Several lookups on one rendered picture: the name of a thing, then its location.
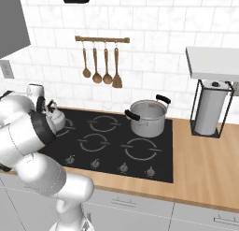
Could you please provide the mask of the silver kettle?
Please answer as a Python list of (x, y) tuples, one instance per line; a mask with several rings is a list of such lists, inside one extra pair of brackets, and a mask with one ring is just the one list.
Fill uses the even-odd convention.
[(46, 105), (46, 112), (55, 124), (56, 131), (61, 131), (65, 127), (65, 115), (58, 109), (57, 104), (53, 99), (51, 99)]

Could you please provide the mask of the wooden spatula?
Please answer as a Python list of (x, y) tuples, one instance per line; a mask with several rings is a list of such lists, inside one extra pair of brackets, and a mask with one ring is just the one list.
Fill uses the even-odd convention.
[(115, 76), (113, 78), (112, 86), (114, 88), (121, 88), (122, 87), (122, 80), (121, 80), (121, 77), (120, 77), (119, 71), (118, 71), (118, 65), (119, 65), (119, 49), (118, 48), (114, 49), (114, 58), (115, 58), (116, 73), (115, 73)]

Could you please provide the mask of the wooden ladle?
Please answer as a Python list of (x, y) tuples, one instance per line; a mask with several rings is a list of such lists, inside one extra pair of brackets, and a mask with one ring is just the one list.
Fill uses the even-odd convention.
[[(93, 61), (94, 61), (94, 68), (97, 68), (97, 49), (96, 48), (93, 49)], [(94, 72), (92, 76), (92, 80), (97, 84), (102, 82), (102, 76), (98, 73), (98, 71)]]
[(105, 74), (103, 76), (103, 82), (105, 84), (111, 84), (112, 80), (112, 77), (108, 74), (108, 51), (105, 49)]

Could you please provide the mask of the black hob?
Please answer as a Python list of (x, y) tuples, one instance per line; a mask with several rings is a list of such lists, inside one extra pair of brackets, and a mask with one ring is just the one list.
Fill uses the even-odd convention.
[[(167, 120), (161, 135), (144, 138), (136, 135), (130, 121), (123, 115), (64, 109), (65, 127), (57, 133), (54, 142), (40, 152), (51, 157), (60, 165), (121, 175), (145, 180), (172, 183), (173, 175), (173, 122)], [(75, 162), (65, 161), (70, 155)], [(100, 165), (91, 167), (98, 159)], [(126, 173), (119, 167), (125, 163)], [(147, 170), (155, 170), (153, 177)]]

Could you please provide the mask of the small wooden spoon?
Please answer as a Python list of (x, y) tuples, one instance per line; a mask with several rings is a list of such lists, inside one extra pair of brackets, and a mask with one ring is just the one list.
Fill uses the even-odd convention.
[[(86, 50), (83, 50), (83, 58), (84, 58), (84, 65), (86, 65), (87, 64)], [(91, 71), (88, 69), (88, 67), (85, 66), (82, 74), (85, 78), (89, 78), (91, 76)]]

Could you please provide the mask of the white paper towel roll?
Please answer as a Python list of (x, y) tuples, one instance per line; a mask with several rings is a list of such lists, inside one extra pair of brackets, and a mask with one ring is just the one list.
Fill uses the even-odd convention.
[(205, 80), (203, 87), (195, 131), (203, 136), (211, 136), (216, 131), (229, 85), (222, 81)]

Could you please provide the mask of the grey drawer front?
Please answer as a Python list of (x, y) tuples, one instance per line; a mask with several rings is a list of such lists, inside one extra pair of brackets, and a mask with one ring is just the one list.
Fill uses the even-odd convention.
[[(136, 203), (136, 208), (124, 207), (111, 203), (112, 198), (119, 197), (121, 200), (130, 200)], [(147, 198), (137, 195), (127, 195), (115, 192), (95, 189), (92, 197), (86, 203), (102, 205), (110, 208), (126, 209), (129, 211), (137, 211), (145, 214), (156, 215), (164, 218), (170, 218), (173, 209), (173, 202)]]
[(214, 217), (239, 221), (239, 213), (175, 204), (169, 231), (239, 231), (239, 226), (214, 222)]

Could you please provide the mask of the grey cupboard door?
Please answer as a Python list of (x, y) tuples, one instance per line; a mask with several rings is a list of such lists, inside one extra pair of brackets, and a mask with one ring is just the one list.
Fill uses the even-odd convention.
[(92, 203), (83, 204), (95, 231), (168, 231), (169, 218)]
[(0, 172), (0, 231), (49, 231), (57, 221), (55, 205), (17, 175)]

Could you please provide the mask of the wooden utensil rail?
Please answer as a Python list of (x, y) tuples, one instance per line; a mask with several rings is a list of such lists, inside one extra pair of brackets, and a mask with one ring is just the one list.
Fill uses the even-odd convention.
[(113, 43), (130, 43), (130, 38), (114, 38), (114, 37), (89, 37), (89, 36), (75, 36), (75, 41), (82, 42), (113, 42)]

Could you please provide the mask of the white wall shelf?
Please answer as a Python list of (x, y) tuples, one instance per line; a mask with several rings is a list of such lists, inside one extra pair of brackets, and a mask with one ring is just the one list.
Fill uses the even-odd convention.
[(190, 77), (239, 82), (239, 49), (187, 47)]

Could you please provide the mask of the grey wall cupboard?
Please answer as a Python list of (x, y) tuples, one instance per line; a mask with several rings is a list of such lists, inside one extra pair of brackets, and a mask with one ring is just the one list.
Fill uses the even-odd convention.
[(30, 45), (21, 0), (0, 0), (0, 59)]

